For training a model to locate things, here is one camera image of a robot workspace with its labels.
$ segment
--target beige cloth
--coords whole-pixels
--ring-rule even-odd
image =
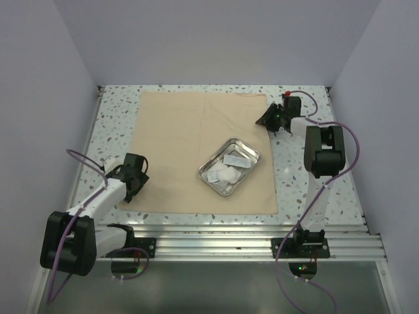
[[[144,92],[130,151],[149,161],[149,181],[119,208],[159,213],[274,214],[278,212],[269,136],[255,121],[262,94]],[[199,167],[230,137],[261,153],[256,168],[228,197],[198,176]]]

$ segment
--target table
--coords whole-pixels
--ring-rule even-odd
[[[287,90],[303,90],[318,101],[319,112],[315,119],[333,120],[324,86],[278,86],[278,85],[108,85],[103,98],[88,146],[87,155],[94,160],[103,161],[108,156],[123,157],[129,151],[133,128],[139,109],[139,99],[144,91],[150,92],[212,92],[266,94],[268,104],[281,103],[282,93]],[[314,109],[310,99],[302,94],[302,114]],[[101,222],[117,222],[131,225],[294,225],[304,210],[308,174],[303,165],[304,140],[280,131],[270,134],[274,157],[277,215],[195,215],[138,213],[120,210],[117,207]],[[75,201],[79,202],[97,187],[100,178],[88,169],[83,169],[79,178]],[[359,227],[365,230],[363,211],[359,205],[351,176],[338,180],[331,192],[325,216],[326,225]]]

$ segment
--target metal tray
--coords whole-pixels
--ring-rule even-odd
[[[243,157],[250,159],[251,167],[250,168],[240,168],[242,171],[242,176],[234,184],[228,183],[226,187],[220,186],[217,183],[209,183],[207,180],[208,170],[215,165],[218,161],[223,162],[224,155],[232,155],[236,157]],[[237,137],[230,138],[224,145],[215,152],[200,168],[198,175],[200,178],[212,187],[218,194],[221,196],[229,196],[234,190],[243,182],[243,180],[249,175],[250,171],[256,167],[257,162],[261,159],[261,153],[243,142]]]

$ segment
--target robotic arm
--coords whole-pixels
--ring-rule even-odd
[[[316,253],[318,257],[329,258],[324,218],[331,187],[327,186],[319,196],[318,191],[325,181],[337,176],[345,166],[343,129],[340,126],[319,127],[301,116],[300,97],[290,96],[289,92],[282,97],[283,105],[271,104],[256,124],[274,133],[283,128],[305,139],[304,167],[308,172],[305,208],[317,199],[301,220],[293,238],[286,242],[280,257],[310,258]]]
[[[103,169],[107,186],[102,184],[68,211],[55,211],[49,216],[41,251],[42,267],[52,269],[56,256],[59,256],[58,271],[85,276],[93,268],[96,258],[115,249],[134,246],[132,227],[110,224],[100,232],[95,232],[95,227],[115,204],[122,200],[129,203],[143,188],[149,179],[145,174],[147,168],[143,172],[144,162],[147,163],[144,156],[135,154],[126,154],[123,164],[118,164],[113,158],[106,160]],[[59,251],[59,242],[70,220],[77,214],[81,204],[96,194],[98,196],[76,218]]]

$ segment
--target white wall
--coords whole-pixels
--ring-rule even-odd
[[[419,312],[419,1],[382,0],[332,88],[361,141],[354,178],[405,313]]]
[[[380,0],[55,0],[100,84],[331,86]]]
[[[50,0],[0,5],[1,313],[23,313],[46,219],[63,210],[95,84]]]

